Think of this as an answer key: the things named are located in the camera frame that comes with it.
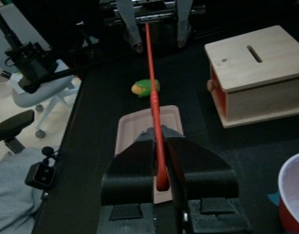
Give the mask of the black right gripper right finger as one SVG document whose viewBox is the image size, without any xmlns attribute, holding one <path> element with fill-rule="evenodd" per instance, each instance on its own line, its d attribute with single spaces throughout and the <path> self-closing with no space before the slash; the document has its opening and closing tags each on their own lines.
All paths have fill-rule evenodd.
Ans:
<svg viewBox="0 0 299 234">
<path fill-rule="evenodd" d="M 252 234 L 234 168 L 165 127 L 165 150 L 181 234 Z"/>
</svg>

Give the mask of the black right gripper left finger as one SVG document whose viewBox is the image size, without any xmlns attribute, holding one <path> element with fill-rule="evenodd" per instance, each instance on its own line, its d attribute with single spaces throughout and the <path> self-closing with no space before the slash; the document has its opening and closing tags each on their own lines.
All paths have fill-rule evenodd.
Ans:
<svg viewBox="0 0 299 234">
<path fill-rule="evenodd" d="M 97 234 L 155 234 L 154 131 L 149 128 L 114 157 L 103 175 Z"/>
</svg>

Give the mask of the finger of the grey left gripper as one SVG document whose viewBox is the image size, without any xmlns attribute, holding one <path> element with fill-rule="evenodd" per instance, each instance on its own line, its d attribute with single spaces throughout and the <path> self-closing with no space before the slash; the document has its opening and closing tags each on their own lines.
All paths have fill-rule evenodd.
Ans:
<svg viewBox="0 0 299 234">
<path fill-rule="evenodd" d="M 193 0 L 177 0 L 178 9 L 178 47 L 186 46 L 190 35 L 190 13 L 193 7 Z"/>
<path fill-rule="evenodd" d="M 138 25 L 135 22 L 135 10 L 134 10 L 133 0 L 117 0 L 117 6 L 122 20 L 126 25 L 126 31 L 127 31 L 131 48 L 137 53 L 142 53 L 143 42 L 139 35 Z"/>
</svg>

